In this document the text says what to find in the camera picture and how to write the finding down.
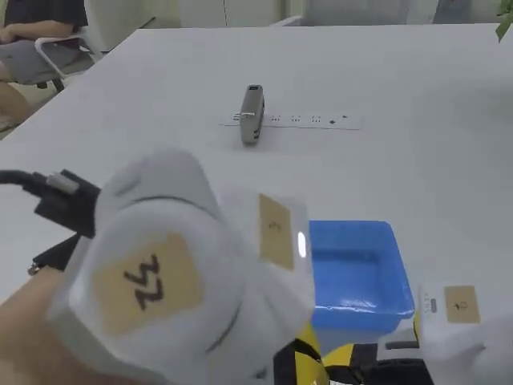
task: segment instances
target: handwritten number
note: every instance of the handwritten number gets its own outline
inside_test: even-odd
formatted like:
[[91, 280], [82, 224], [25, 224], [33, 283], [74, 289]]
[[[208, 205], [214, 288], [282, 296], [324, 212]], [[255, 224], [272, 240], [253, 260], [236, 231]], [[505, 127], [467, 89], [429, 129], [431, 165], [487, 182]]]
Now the handwritten number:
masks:
[[157, 278], [155, 293], [148, 293], [139, 289], [135, 289], [134, 295], [135, 299], [137, 299], [137, 302], [139, 303], [141, 310], [145, 311], [147, 308], [147, 302], [158, 302], [164, 298], [164, 288], [162, 287], [162, 281], [160, 278]]
[[151, 255], [151, 263], [143, 262], [139, 265], [140, 275], [134, 275], [125, 271], [123, 273], [124, 278], [131, 282], [135, 283], [138, 286], [144, 287], [144, 289], [148, 288], [148, 274], [154, 274], [156, 276], [156, 287], [153, 291], [135, 289], [134, 295], [137, 303], [139, 303], [139, 307], [142, 311], [147, 309], [148, 302], [158, 302], [164, 298], [164, 288], [162, 285], [162, 281], [159, 278], [160, 272], [160, 264], [156, 254]]
[[281, 225], [275, 221], [269, 223], [269, 228], [271, 230], [276, 230], [278, 233], [281, 233]]
[[454, 307], [456, 310], [465, 310], [468, 307], [468, 304], [466, 301], [456, 302]]

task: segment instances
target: person's legs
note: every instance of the person's legs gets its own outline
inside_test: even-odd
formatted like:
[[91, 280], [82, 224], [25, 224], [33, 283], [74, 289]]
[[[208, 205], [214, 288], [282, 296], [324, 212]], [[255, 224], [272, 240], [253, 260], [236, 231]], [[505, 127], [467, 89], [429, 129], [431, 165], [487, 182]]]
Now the person's legs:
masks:
[[[59, 67], [71, 63], [80, 53], [57, 44], [49, 44], [46, 50]], [[23, 123], [34, 109], [8, 83], [36, 85], [58, 77], [35, 50], [33, 41], [18, 40], [0, 45], [0, 112], [9, 116], [15, 124]]]
[[6, 65], [0, 62], [0, 112], [10, 116], [15, 124], [21, 124], [32, 114], [32, 107], [22, 94], [8, 84], [13, 81]]

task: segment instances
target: blue tray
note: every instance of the blue tray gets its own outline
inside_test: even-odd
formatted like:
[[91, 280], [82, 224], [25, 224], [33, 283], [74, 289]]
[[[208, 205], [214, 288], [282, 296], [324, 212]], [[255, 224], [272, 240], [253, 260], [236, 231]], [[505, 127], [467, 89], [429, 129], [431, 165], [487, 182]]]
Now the blue tray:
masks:
[[381, 221], [310, 221], [314, 329], [384, 335], [414, 315], [394, 232]]

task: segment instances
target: yellow and black object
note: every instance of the yellow and black object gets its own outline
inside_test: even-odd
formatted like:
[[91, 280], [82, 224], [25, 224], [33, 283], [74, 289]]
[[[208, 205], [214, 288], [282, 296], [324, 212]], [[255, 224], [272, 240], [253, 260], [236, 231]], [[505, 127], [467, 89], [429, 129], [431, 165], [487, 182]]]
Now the yellow and black object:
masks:
[[319, 344], [308, 325], [285, 349], [274, 357], [275, 385], [329, 385]]
[[[313, 328], [308, 325], [275, 356], [274, 383], [329, 385], [331, 380], [344, 385], [433, 385], [424, 361], [408, 357], [409, 351], [419, 348], [417, 328], [418, 317], [414, 321], [414, 341], [387, 342], [384, 346], [348, 344], [321, 358]], [[396, 358], [383, 358], [387, 356], [383, 351], [394, 351]]]
[[[332, 351], [323, 358], [329, 379], [348, 385], [433, 385], [424, 361], [408, 357], [419, 349], [417, 327], [415, 317], [414, 341], [388, 342], [381, 349], [377, 343], [349, 344]], [[383, 351], [394, 351], [395, 358], [387, 359]]]

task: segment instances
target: white robotic arm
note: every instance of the white robotic arm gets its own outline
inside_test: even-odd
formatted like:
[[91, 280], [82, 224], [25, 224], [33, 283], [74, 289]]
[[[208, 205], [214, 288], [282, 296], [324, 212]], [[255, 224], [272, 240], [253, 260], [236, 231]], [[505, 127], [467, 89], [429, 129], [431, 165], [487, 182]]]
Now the white robotic arm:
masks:
[[273, 356], [313, 311], [308, 216], [252, 192], [225, 206], [184, 151], [116, 174], [47, 315], [63, 344], [144, 383], [272, 384]]
[[425, 284], [419, 344], [435, 385], [513, 384], [510, 293], [487, 284]]

